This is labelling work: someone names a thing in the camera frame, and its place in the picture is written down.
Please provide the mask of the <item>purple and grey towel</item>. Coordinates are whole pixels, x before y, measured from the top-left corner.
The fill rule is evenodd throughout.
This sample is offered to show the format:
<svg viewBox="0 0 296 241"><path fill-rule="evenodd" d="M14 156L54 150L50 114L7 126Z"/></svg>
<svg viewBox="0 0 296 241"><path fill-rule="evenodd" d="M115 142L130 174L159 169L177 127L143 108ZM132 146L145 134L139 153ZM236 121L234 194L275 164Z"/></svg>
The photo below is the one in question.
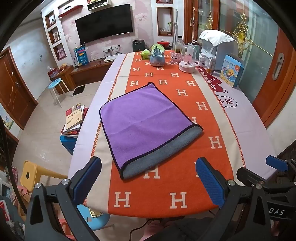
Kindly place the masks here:
<svg viewBox="0 0 296 241"><path fill-rule="evenodd" d="M99 115L122 180L160 164L203 133L152 82L108 101Z"/></svg>

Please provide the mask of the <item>light-blue child stool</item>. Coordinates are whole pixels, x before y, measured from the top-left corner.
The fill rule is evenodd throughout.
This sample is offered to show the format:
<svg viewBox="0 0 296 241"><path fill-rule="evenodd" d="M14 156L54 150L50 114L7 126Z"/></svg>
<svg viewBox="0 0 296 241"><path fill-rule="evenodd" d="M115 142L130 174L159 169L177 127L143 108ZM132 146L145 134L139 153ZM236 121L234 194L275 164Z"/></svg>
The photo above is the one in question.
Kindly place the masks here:
<svg viewBox="0 0 296 241"><path fill-rule="evenodd" d="M77 209L92 231L103 229L109 222L110 214L102 212L96 213L82 204L78 205Z"/></svg>

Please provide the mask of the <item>orange H-pattern tablecloth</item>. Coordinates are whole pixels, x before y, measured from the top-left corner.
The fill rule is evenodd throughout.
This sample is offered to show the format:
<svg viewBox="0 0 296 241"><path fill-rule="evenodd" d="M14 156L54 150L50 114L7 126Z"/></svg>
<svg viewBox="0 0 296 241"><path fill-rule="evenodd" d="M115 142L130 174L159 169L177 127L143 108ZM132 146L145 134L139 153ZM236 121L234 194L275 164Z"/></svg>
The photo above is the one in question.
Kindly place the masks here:
<svg viewBox="0 0 296 241"><path fill-rule="evenodd" d="M140 53L118 56L82 125L69 175L98 157L102 170L84 204L109 214L157 218L214 208L195 163L205 157L227 179L245 167L263 178L274 168L265 126L240 90L199 71Z"/></svg>

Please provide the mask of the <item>blue plastic stool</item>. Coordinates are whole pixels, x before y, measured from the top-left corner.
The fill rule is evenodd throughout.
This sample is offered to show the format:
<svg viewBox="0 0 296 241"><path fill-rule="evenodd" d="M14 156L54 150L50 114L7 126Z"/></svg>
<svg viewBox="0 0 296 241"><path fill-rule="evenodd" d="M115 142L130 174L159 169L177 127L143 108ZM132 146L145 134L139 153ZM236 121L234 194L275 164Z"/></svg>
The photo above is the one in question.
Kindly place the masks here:
<svg viewBox="0 0 296 241"><path fill-rule="evenodd" d="M63 135L60 135L60 141L62 146L71 154L73 155L74 152L74 148L76 145L76 138L72 138L72 137L66 137Z"/></svg>

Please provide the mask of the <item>stack of books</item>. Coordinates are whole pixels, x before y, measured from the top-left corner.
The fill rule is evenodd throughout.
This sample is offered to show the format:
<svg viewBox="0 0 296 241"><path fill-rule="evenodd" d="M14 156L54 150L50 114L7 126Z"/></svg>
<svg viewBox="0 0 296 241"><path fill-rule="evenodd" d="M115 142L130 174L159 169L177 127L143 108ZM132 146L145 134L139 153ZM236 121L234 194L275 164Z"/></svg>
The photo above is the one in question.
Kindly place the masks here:
<svg viewBox="0 0 296 241"><path fill-rule="evenodd" d="M61 135L64 137L78 138L87 112L88 107L82 105L81 103L78 103L68 109L65 113L65 125L61 130Z"/></svg>

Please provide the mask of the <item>children's picture book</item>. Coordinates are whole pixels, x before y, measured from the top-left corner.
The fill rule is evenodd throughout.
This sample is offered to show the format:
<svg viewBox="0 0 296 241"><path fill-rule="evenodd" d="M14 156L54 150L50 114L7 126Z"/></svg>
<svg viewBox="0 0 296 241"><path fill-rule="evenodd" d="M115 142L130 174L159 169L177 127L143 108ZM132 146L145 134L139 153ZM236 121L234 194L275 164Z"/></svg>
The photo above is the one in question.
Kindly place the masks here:
<svg viewBox="0 0 296 241"><path fill-rule="evenodd" d="M229 53L225 56L220 78L231 87L236 87L244 71L244 61L238 56Z"/></svg>

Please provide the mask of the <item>brown wooden door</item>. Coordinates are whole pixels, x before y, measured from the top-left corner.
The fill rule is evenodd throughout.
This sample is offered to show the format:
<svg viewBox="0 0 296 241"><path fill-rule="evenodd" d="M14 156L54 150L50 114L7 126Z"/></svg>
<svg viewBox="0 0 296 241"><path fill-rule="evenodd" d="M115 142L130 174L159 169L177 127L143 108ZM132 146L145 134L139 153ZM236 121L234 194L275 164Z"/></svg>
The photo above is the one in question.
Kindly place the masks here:
<svg viewBox="0 0 296 241"><path fill-rule="evenodd" d="M16 124L24 129L38 103L26 86L10 47L1 52L0 68L1 104Z"/></svg>

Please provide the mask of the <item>black floor mat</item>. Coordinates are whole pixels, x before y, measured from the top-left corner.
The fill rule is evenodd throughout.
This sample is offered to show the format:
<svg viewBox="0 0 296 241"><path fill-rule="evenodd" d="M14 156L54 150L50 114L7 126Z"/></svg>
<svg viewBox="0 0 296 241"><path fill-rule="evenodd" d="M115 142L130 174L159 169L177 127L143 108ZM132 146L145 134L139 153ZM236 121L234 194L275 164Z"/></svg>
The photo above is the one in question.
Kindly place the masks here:
<svg viewBox="0 0 296 241"><path fill-rule="evenodd" d="M72 95L75 96L75 95L78 95L78 94L83 93L85 87L86 87L86 85L80 85L80 86L76 87L76 88L73 90Z"/></svg>

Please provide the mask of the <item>white water dispenser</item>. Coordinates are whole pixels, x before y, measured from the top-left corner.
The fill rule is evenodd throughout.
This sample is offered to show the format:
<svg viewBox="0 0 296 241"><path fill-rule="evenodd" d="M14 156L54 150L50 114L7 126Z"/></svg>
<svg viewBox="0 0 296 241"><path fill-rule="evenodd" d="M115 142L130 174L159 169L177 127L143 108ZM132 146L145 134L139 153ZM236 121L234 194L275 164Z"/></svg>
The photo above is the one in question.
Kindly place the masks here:
<svg viewBox="0 0 296 241"><path fill-rule="evenodd" d="M202 40L201 53L206 55L206 64L210 57L215 58L214 70L220 72L227 54L238 55L238 44L234 38L218 30L204 30L199 38Z"/></svg>

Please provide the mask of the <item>red tissue box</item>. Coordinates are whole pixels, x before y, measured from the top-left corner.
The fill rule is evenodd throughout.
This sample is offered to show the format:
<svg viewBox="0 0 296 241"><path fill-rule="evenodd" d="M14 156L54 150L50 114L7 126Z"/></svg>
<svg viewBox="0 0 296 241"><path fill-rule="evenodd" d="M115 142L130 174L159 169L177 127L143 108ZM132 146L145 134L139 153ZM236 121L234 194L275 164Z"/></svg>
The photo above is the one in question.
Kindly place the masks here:
<svg viewBox="0 0 296 241"><path fill-rule="evenodd" d="M48 76L50 79L54 78L56 75L59 74L59 69L57 69L56 67L52 68L52 67L48 66L47 70L48 70Z"/></svg>

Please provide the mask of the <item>snow globe with castle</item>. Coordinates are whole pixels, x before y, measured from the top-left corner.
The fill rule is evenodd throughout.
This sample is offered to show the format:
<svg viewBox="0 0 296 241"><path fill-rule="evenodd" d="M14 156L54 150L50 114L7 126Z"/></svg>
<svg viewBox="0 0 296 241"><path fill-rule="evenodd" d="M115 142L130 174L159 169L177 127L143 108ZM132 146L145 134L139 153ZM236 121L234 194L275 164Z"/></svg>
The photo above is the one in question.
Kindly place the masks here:
<svg viewBox="0 0 296 241"><path fill-rule="evenodd" d="M150 58L149 62L151 66L163 67L165 64L165 48L160 44L154 44L150 48Z"/></svg>

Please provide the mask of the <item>white set-top box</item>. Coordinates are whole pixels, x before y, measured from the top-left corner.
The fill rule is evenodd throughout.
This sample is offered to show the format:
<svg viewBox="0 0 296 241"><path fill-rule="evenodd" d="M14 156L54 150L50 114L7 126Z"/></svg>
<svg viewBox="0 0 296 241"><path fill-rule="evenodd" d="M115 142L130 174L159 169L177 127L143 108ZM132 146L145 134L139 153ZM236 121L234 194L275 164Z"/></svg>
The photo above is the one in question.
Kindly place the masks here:
<svg viewBox="0 0 296 241"><path fill-rule="evenodd" d="M104 62L105 62L105 63L107 63L107 62L112 62L112 61L114 61L116 58L117 58L116 55L107 56L107 57L104 59Z"/></svg>

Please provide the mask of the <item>black speaker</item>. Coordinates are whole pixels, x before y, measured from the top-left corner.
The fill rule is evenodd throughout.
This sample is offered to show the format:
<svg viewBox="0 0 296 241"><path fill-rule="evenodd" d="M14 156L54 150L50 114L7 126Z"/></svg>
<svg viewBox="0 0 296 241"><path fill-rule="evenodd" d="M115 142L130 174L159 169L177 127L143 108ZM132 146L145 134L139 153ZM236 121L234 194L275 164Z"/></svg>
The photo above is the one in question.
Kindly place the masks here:
<svg viewBox="0 0 296 241"><path fill-rule="evenodd" d="M132 42L133 52L139 52L145 50L145 41L144 40L133 40Z"/></svg>

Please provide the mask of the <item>black flat television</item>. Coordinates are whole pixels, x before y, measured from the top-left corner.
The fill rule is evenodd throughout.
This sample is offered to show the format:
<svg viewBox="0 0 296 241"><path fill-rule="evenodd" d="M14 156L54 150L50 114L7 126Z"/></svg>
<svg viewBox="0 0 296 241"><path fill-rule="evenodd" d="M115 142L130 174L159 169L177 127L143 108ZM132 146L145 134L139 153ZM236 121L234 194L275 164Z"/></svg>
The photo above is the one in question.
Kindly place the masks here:
<svg viewBox="0 0 296 241"><path fill-rule="evenodd" d="M133 32L131 6L123 4L95 13L75 21L81 44L101 38Z"/></svg>

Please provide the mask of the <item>white wall shelf unit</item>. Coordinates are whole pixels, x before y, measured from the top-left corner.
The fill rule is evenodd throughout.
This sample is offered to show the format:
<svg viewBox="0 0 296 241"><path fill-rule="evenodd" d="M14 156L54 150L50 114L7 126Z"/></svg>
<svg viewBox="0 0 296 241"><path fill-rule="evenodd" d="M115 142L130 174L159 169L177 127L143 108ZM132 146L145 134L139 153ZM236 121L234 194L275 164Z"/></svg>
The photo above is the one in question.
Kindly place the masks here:
<svg viewBox="0 0 296 241"><path fill-rule="evenodd" d="M41 10L47 40L58 67L62 64L74 65L59 18L59 7L64 3L66 1L52 1Z"/></svg>

